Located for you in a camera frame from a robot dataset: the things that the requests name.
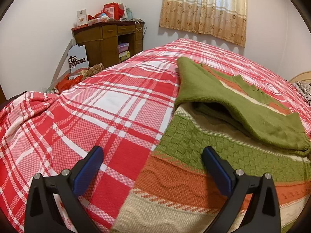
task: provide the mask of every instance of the green sweater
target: green sweater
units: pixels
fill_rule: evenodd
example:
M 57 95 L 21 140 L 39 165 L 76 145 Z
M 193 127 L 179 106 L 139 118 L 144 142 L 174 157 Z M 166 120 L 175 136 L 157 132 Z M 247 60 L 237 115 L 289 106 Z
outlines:
M 291 113 L 240 75 L 228 76 L 186 57 L 179 58 L 177 65 L 181 85 L 175 109 L 194 102 L 200 112 L 220 118 L 260 142 L 300 156 L 310 153 L 310 139 L 298 113 Z

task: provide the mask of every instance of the wooden desk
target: wooden desk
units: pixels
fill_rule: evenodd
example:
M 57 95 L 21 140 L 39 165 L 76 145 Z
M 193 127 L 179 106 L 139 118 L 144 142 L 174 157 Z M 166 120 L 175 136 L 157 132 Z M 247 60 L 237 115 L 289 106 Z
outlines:
M 73 34 L 79 46 L 85 45 L 90 66 L 103 63 L 107 68 L 119 63 L 118 42 L 129 43 L 131 57 L 142 51 L 141 28 L 132 21 L 108 21 L 75 30 Z

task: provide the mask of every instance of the cable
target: cable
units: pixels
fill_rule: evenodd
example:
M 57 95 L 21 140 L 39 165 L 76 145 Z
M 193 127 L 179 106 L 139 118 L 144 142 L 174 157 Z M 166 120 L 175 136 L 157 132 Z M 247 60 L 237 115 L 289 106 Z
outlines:
M 140 31 L 142 29 L 142 24 L 138 21 L 136 21 L 135 19 L 133 19 L 133 21 L 135 22 L 135 28 L 137 29 L 137 25 L 136 25 L 136 22 L 140 24 L 140 29 L 137 29 L 138 31 Z
M 142 35 L 142 38 L 144 39 L 144 36 L 145 36 L 145 33 L 147 31 L 147 26 L 146 26 L 146 23 L 144 23 L 144 29 L 143 29 L 144 33 Z

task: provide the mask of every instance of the red bag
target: red bag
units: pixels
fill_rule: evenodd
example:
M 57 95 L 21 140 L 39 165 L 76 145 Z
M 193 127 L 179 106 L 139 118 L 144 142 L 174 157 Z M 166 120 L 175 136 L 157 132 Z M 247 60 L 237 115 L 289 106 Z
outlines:
M 82 81 L 83 75 L 79 75 L 73 80 L 68 80 L 69 75 L 70 74 L 66 74 L 65 77 L 60 82 L 57 83 L 56 88 L 59 90 L 60 93 L 67 89 L 70 89 L 72 86 Z
M 104 6 L 104 12 L 108 17 L 119 20 L 124 14 L 124 10 L 119 8 L 118 3 L 108 3 Z

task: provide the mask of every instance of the bed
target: bed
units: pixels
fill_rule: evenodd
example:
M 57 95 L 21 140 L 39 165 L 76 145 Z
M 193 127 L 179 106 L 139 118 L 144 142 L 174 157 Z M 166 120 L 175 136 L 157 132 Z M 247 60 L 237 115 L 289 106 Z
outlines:
M 34 174 L 50 176 L 70 169 L 94 145 L 103 148 L 104 162 L 79 199 L 101 231 L 110 231 L 172 118 L 180 85 L 176 60 L 181 56 L 228 75 L 242 75 L 299 113 L 310 137 L 310 107 L 291 84 L 243 56 L 179 39 L 105 69 L 60 96 L 28 92 L 0 112 L 0 208 L 18 232 L 24 232 L 25 205 Z M 296 206 L 296 213 L 283 224 L 297 218 L 310 192 L 306 182 L 299 192 L 283 199 L 281 207 Z M 57 204 L 73 230 L 59 199 Z
M 294 83 L 296 81 L 304 81 L 304 82 L 311 82 L 311 71 L 303 72 L 292 78 L 289 83 Z

